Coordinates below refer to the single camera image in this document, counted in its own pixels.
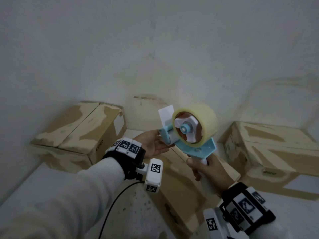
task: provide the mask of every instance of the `blue knob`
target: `blue knob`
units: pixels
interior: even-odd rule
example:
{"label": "blue knob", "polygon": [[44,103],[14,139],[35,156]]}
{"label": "blue knob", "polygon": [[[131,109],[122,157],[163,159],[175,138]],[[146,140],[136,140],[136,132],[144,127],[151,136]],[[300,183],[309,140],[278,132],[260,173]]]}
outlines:
{"label": "blue knob", "polygon": [[188,124],[184,123],[183,125],[181,125],[181,132],[184,134],[190,133],[191,128]]}

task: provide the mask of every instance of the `wire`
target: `wire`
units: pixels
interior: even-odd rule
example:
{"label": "wire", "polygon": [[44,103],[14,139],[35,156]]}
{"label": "wire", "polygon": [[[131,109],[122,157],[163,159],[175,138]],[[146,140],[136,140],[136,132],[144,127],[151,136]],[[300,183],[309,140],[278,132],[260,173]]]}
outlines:
{"label": "wire", "polygon": [[121,195],[125,190],[127,190],[128,188],[130,188],[131,186],[136,185],[136,184],[144,184],[144,183],[145,183],[145,181],[135,182],[135,183],[133,183],[133,184],[127,186],[127,187],[116,197],[116,199],[113,201],[113,204],[111,205],[110,209],[108,210],[108,213],[107,213],[107,215],[106,215],[106,218],[105,218],[105,220],[104,220],[104,223],[103,223],[103,226],[102,226],[100,235],[99,235],[99,239],[101,239],[102,232],[103,232],[103,229],[104,229],[106,220],[107,220],[107,218],[108,218],[108,216],[109,216],[109,214],[110,214],[110,212],[111,212],[111,209],[112,209],[113,205],[115,204],[116,200],[120,197],[120,195]]}

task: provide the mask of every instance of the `brown cardboard box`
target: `brown cardboard box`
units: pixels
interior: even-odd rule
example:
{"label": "brown cardboard box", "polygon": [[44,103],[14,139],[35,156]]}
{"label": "brown cardboard box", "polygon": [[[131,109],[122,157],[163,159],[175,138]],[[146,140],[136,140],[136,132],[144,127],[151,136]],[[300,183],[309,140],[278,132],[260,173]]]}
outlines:
{"label": "brown cardboard box", "polygon": [[319,193],[306,189],[307,181],[319,177],[319,145],[301,129],[234,122],[219,142],[224,144],[227,162],[246,185],[286,196],[319,198]]}
{"label": "brown cardboard box", "polygon": [[[162,185],[159,193],[150,197],[176,238],[189,238],[204,221],[203,210],[215,207],[220,198],[207,198],[201,193],[200,182],[185,162],[188,156],[179,148],[171,148],[157,158],[164,163]],[[238,180],[239,173],[220,160],[229,175]]]}
{"label": "brown cardboard box", "polygon": [[51,169],[77,173],[100,161],[125,131],[122,107],[81,101],[58,116],[30,144]]}

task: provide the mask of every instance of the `person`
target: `person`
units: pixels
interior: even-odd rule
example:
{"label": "person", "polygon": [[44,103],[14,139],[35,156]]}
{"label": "person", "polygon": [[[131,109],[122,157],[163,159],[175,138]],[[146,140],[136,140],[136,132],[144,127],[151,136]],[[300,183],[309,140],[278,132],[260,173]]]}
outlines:
{"label": "person", "polygon": [[[171,146],[165,145],[157,130],[144,132],[134,140],[142,144],[145,158],[165,153]],[[193,169],[196,180],[199,172],[205,174],[223,193],[233,185],[215,155],[207,158],[209,165],[189,158],[187,164]],[[77,173],[49,201],[38,203],[17,216],[0,230],[0,238],[83,238],[96,224],[113,202],[113,194],[125,178],[120,164],[112,157],[104,158],[87,170]],[[250,238],[290,239],[291,235],[276,221],[262,225]]]}

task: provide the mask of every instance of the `white sleeve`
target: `white sleeve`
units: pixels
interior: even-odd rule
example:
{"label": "white sleeve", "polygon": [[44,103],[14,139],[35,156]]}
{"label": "white sleeve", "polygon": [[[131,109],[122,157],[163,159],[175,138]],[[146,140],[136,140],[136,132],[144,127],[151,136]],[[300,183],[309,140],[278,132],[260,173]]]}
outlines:
{"label": "white sleeve", "polygon": [[279,225],[276,220],[269,224],[261,225],[249,235],[250,239],[293,239],[287,229]]}
{"label": "white sleeve", "polygon": [[38,203],[0,230],[0,238],[81,238],[113,201],[124,172],[106,158],[71,179],[53,199]]}

